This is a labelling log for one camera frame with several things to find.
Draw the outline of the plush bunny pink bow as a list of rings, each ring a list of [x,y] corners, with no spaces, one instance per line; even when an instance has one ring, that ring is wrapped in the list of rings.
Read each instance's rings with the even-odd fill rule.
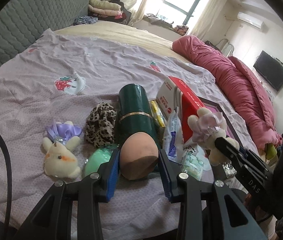
[[[217,138],[225,138],[237,150],[240,149],[235,139],[227,137],[227,122],[221,112],[213,113],[210,109],[202,107],[197,111],[197,115],[188,117],[188,126],[193,132],[192,141],[202,149],[210,151],[209,161],[212,166],[230,163],[230,160],[216,148]]]

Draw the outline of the green flower tissue pack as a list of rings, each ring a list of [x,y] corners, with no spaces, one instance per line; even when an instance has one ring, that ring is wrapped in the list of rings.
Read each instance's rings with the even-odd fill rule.
[[[203,174],[204,163],[191,153],[186,153],[183,158],[181,171],[187,173],[198,181]]]

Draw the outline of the plush bunny purple bow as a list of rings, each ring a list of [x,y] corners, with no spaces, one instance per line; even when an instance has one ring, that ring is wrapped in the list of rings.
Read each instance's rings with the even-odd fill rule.
[[[54,178],[76,179],[80,174],[78,159],[73,151],[80,144],[82,128],[71,121],[56,122],[46,127],[42,147],[46,151],[44,172]]]

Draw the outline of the beige makeup sponge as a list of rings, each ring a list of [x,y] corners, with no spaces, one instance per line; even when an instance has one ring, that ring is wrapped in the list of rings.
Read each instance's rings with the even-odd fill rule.
[[[158,161],[158,148],[144,132],[131,135],[120,151],[120,171],[128,180],[138,180],[151,173]]]

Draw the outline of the pink red quilt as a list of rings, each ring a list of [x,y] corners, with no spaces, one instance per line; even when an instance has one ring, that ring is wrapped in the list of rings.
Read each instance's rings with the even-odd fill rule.
[[[224,56],[193,35],[175,40],[172,49],[215,77],[218,87],[246,122],[256,148],[282,144],[282,136],[275,128],[273,104],[261,82],[242,61]]]

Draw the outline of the blue white plastic pouch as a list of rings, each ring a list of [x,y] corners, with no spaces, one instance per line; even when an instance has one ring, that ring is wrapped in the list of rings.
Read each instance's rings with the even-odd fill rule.
[[[181,163],[183,158],[183,132],[182,125],[176,111],[173,111],[167,121],[163,135],[163,150],[167,157],[176,163]]]

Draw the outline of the green round sponge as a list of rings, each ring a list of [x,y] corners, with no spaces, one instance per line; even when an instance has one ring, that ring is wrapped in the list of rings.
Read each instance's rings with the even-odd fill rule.
[[[87,160],[84,166],[83,175],[86,177],[91,173],[97,172],[99,166],[109,162],[115,145],[98,148]]]

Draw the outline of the red tissue box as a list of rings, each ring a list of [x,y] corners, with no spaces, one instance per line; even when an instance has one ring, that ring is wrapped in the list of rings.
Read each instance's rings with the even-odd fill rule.
[[[192,89],[177,77],[168,76],[161,85],[156,101],[166,119],[178,108],[178,117],[182,125],[184,143],[192,137],[192,130],[188,126],[188,117],[197,115],[197,111],[205,107]]]

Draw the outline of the leopard print scrunchie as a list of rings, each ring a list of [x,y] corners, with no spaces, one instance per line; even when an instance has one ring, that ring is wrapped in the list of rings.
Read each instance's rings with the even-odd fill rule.
[[[86,119],[85,141],[95,148],[114,143],[115,120],[114,107],[110,103],[99,103]]]

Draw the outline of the dark green cylinder bottle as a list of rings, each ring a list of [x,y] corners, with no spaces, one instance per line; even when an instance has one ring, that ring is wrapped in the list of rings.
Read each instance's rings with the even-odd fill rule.
[[[122,146],[134,133],[144,132],[161,148],[145,89],[134,83],[127,84],[120,89],[118,102],[114,128],[115,143]]]

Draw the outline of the white air conditioner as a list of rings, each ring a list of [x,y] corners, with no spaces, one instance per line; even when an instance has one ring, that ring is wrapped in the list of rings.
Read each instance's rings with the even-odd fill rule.
[[[264,22],[262,20],[259,20],[253,16],[250,16],[244,12],[239,12],[237,15],[237,19],[245,22],[249,25],[252,25],[254,27],[256,27],[257,29],[262,29],[264,26]]]

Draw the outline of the lilac patterned bed sheet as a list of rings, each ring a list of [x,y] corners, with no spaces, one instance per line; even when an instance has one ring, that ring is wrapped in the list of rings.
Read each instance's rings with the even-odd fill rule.
[[[0,134],[12,165],[12,210],[10,224],[23,223],[53,184],[43,170],[41,150],[46,126],[53,120],[72,121],[84,128],[86,118],[98,103],[118,105],[122,87],[136,83],[147,97],[155,99],[168,76],[182,79],[194,93],[218,103],[244,147],[257,153],[245,121],[206,69],[182,58],[161,56],[128,42],[62,35],[46,30],[29,48],[0,67]],[[85,79],[84,89],[68,94],[55,85],[61,77],[76,73]],[[6,168],[0,150],[0,221],[5,218]],[[141,239],[166,233],[178,226],[179,205],[170,204],[159,174],[128,181],[122,176],[114,197],[100,204],[104,239]]]

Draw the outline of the clothes on window sill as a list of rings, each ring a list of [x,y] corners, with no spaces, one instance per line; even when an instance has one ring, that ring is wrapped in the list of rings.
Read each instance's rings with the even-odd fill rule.
[[[147,21],[151,25],[156,25],[159,27],[163,27],[165,29],[170,29],[174,31],[175,33],[178,33],[179,35],[185,35],[188,31],[188,26],[186,25],[176,25],[173,26],[172,23],[168,23],[165,20],[162,20],[161,18],[158,18],[154,14],[146,14],[143,16],[143,20]]]

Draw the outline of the folded blankets pile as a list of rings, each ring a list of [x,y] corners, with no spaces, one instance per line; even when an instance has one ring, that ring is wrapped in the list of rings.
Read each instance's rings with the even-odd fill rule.
[[[122,18],[121,5],[106,0],[89,0],[88,10],[98,15]]]

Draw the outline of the grey quilted headboard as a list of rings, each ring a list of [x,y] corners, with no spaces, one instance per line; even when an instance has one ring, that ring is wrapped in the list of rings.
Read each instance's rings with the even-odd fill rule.
[[[0,11],[0,66],[33,44],[46,29],[69,27],[89,0],[10,0]]]

